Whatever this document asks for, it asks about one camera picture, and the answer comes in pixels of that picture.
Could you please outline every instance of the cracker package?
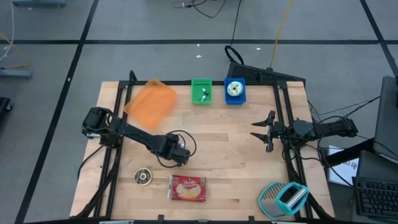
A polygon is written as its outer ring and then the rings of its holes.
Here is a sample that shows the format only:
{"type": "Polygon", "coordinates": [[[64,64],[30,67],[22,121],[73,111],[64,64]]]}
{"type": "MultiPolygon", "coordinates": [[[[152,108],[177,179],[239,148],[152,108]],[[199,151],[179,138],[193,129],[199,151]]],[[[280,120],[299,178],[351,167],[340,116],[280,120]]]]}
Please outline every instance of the cracker package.
{"type": "Polygon", "coordinates": [[[205,202],[206,177],[172,175],[170,178],[169,199],[205,202]]]}

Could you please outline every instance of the teal grater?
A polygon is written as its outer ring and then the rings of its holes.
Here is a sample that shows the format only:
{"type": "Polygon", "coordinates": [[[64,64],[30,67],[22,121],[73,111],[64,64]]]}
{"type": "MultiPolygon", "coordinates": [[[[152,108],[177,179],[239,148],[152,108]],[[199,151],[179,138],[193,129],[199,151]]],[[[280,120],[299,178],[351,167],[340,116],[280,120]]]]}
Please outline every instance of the teal grater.
{"type": "Polygon", "coordinates": [[[262,191],[258,203],[262,212],[275,220],[298,212],[309,193],[306,186],[295,182],[289,184],[273,182],[262,191]]]}

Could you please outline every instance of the blue container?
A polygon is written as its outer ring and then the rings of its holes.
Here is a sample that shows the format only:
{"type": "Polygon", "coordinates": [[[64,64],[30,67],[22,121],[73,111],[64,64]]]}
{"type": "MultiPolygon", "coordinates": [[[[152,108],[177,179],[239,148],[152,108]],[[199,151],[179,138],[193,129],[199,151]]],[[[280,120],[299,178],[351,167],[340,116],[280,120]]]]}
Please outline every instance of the blue container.
{"type": "Polygon", "coordinates": [[[242,105],[244,102],[246,102],[246,85],[244,83],[244,78],[224,79],[224,94],[225,94],[225,102],[228,105],[242,105]],[[243,84],[243,92],[239,96],[230,96],[227,92],[227,87],[231,82],[235,81],[243,84]]]}

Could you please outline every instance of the concrete floor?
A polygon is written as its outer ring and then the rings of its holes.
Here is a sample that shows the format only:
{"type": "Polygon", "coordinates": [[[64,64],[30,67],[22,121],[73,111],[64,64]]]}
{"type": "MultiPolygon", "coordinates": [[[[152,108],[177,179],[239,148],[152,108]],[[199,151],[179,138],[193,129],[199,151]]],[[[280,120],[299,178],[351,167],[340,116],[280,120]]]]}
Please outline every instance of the concrete floor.
{"type": "MultiPolygon", "coordinates": [[[[238,0],[228,0],[218,17],[209,19],[194,9],[174,9],[168,0],[99,0],[88,40],[230,39],[238,0]]],[[[398,39],[398,2],[367,0],[386,40],[398,39]]],[[[61,9],[15,7],[16,40],[79,40],[93,0],[68,0],[61,9]]],[[[213,14],[222,1],[201,9],[213,14]]],[[[243,0],[236,39],[274,39],[288,0],[243,0]]],[[[11,10],[0,2],[0,32],[11,36],[11,10]]],[[[360,1],[295,1],[281,39],[377,40],[360,1]]],[[[14,110],[0,128],[0,217],[13,223],[24,197],[60,93],[77,48],[20,44],[32,59],[31,80],[0,80],[0,96],[10,97],[14,110]]],[[[96,104],[101,82],[126,80],[133,69],[139,80],[222,80],[229,61],[225,44],[86,44],[50,145],[25,222],[67,218],[76,187],[76,172],[86,145],[81,122],[96,104]]],[[[0,45],[0,55],[4,53],[0,45]]],[[[272,44],[235,44],[248,65],[266,68],[272,44]]],[[[398,46],[388,45],[393,57],[398,46]]],[[[23,62],[11,51],[0,67],[23,62]]],[[[378,96],[383,76],[393,76],[380,44],[281,44],[274,70],[307,79],[307,96],[319,113],[378,96]]],[[[352,115],[362,136],[372,137],[378,103],[352,115]]],[[[345,114],[349,110],[335,114],[345,114]]],[[[346,147],[360,138],[325,138],[322,145],[346,147]]],[[[330,184],[336,217],[349,218],[351,189],[330,184]]]]}

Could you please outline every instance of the keyboard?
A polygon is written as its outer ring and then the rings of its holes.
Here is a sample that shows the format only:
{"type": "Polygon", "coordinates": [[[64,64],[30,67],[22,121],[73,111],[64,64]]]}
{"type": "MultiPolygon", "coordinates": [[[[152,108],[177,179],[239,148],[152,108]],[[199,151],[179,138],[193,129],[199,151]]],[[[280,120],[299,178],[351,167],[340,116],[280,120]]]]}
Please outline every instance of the keyboard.
{"type": "Polygon", "coordinates": [[[359,215],[398,218],[398,182],[355,178],[354,193],[359,215]]]}
{"type": "Polygon", "coordinates": [[[274,72],[271,68],[261,69],[250,67],[247,65],[241,65],[238,63],[231,62],[229,65],[229,70],[227,78],[244,78],[245,81],[256,81],[256,82],[266,82],[266,81],[300,81],[304,83],[305,79],[294,77],[291,75],[285,75],[282,73],[274,72]]]}

